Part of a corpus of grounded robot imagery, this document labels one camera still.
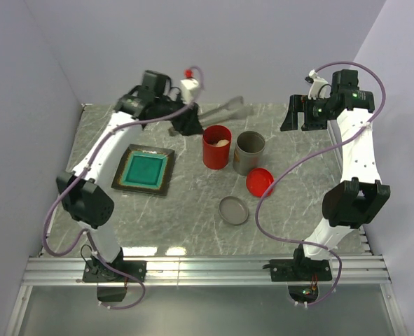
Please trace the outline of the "steamed bun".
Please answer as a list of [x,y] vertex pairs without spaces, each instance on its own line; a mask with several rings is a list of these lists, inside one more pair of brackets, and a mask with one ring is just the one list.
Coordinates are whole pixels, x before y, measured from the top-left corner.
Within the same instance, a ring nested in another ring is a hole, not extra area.
[[223,146],[227,146],[230,143],[229,140],[227,139],[222,139],[220,141],[217,141],[216,143],[213,143],[213,147],[223,147]]

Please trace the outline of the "steel serving tongs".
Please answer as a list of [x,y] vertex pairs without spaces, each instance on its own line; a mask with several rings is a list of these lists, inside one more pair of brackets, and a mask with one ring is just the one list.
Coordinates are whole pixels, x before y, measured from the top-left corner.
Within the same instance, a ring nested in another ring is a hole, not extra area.
[[[244,103],[243,96],[236,96],[226,103],[220,104],[216,108],[210,109],[207,112],[198,112],[198,117],[204,133],[205,126],[210,126],[214,123],[222,123],[228,120],[246,119],[251,116],[253,112],[253,108]],[[171,126],[167,131],[171,137],[181,135],[173,128],[173,126]]]

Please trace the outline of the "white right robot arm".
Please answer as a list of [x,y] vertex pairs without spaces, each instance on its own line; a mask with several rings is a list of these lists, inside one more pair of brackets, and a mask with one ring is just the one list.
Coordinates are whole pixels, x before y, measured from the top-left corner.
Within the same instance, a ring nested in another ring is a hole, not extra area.
[[323,218],[303,244],[303,255],[292,262],[294,276],[309,279],[343,237],[370,223],[390,196],[375,163],[371,118],[375,112],[372,92],[359,88],[358,72],[343,69],[327,82],[312,70],[306,77],[307,94],[289,98],[287,116],[280,129],[325,130],[337,123],[342,141],[342,176],[322,201]]

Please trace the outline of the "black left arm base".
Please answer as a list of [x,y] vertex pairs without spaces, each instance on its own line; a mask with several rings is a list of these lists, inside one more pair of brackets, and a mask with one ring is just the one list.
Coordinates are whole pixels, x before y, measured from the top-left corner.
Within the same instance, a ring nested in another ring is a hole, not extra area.
[[124,260],[123,251],[120,251],[118,257],[109,264],[109,267],[118,270],[127,276],[123,276],[112,271],[103,265],[92,251],[88,244],[82,245],[80,255],[85,262],[82,282],[87,284],[106,284],[122,283],[122,286],[101,286],[97,287],[97,299],[101,304],[122,302],[127,294],[127,286],[130,283],[130,277],[134,277],[144,283],[146,277],[147,262],[144,260]]

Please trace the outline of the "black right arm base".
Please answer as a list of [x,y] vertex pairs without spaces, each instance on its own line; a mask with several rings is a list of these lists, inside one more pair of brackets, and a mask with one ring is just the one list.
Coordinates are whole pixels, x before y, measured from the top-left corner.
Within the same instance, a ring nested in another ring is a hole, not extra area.
[[272,259],[264,266],[269,270],[272,282],[293,282],[288,286],[290,298],[298,304],[311,304],[319,298],[320,281],[331,281],[332,273],[328,260]]

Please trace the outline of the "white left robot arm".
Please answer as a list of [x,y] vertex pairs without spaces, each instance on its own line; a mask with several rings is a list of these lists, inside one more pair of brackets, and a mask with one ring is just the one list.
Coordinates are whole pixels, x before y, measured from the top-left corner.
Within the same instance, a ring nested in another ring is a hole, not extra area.
[[87,155],[56,178],[57,201],[79,224],[80,236],[88,238],[92,263],[107,281],[119,280],[125,270],[123,250],[110,223],[115,204],[108,189],[123,155],[147,124],[170,121],[179,132],[200,126],[197,100],[204,78],[193,77],[193,70],[185,71],[174,99],[170,97],[172,79],[146,70],[141,83],[118,99],[107,126]]

